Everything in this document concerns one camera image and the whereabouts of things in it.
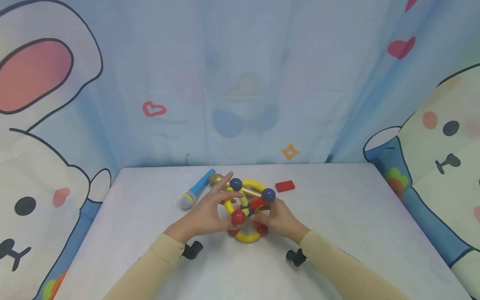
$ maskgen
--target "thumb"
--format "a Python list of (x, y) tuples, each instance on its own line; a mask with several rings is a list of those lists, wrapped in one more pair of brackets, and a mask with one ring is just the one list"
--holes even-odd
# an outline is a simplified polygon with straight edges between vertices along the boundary
[(260, 222), (262, 224), (265, 224), (267, 226), (270, 225), (270, 216), (264, 215), (264, 214), (255, 214), (250, 217), (250, 220)]
[(220, 223), (218, 224), (218, 227), (221, 231), (237, 230), (238, 229), (238, 226), (235, 226), (231, 222), (226, 221), (226, 220), (221, 220)]

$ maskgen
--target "bunny eye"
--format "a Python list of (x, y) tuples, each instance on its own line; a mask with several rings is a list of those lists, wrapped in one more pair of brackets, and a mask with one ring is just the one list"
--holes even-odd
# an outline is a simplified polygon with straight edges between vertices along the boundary
[(33, 212), (36, 201), (32, 197), (23, 197), (15, 204), (15, 212), (19, 216), (26, 216)]
[(449, 121), (444, 125), (442, 131), (446, 136), (452, 136), (458, 131), (459, 127), (458, 121)]

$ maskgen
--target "blue bow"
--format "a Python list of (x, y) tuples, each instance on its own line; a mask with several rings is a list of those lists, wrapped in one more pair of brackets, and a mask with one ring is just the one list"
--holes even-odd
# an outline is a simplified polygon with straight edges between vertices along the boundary
[(213, 113), (215, 130), (223, 137), (231, 138), (239, 135), (245, 128), (252, 128), (264, 132), (275, 126), (278, 120), (278, 107), (270, 104), (263, 111), (251, 118), (243, 120), (236, 114), (223, 109), (216, 109)]

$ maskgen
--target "white table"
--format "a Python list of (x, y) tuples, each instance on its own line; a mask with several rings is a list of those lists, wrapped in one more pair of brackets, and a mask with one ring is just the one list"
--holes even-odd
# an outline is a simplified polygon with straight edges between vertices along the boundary
[[(293, 180), (296, 189), (278, 197), (295, 216), (412, 299), (470, 299), (373, 165), (214, 168), (272, 188)], [(55, 299), (101, 299), (157, 235), (184, 215), (179, 195), (209, 169), (121, 170)], [(219, 212), (226, 216), (222, 206)], [(254, 244), (242, 244), (226, 233), (195, 240), (204, 249), (193, 261), (181, 258), (179, 271), (159, 299), (340, 298), (308, 262), (299, 268), (287, 262), (286, 252), (298, 247), (273, 232)]]

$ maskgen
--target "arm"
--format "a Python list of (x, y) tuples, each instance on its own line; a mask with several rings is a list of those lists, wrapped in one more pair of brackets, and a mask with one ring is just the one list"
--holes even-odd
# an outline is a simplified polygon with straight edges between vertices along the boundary
[(189, 213), (160, 234), (113, 286), (104, 300), (156, 299), (160, 288), (177, 269), (185, 244), (191, 238), (236, 229), (232, 223), (218, 217), (217, 209), (217, 206), (226, 199), (243, 196), (237, 192), (221, 192), (232, 175), (232, 172), (228, 173)]
[(303, 237), (300, 248), (345, 300), (407, 299), (393, 284), (314, 231)]
[(282, 236), (294, 241), (315, 270), (330, 281), (345, 300), (403, 300), (407, 297), (394, 285), (375, 273), (320, 234), (298, 221), (280, 199), (270, 206), (270, 215), (254, 215), (259, 221)]
[(155, 299), (177, 269), (182, 244), (162, 233), (105, 296), (104, 300)]

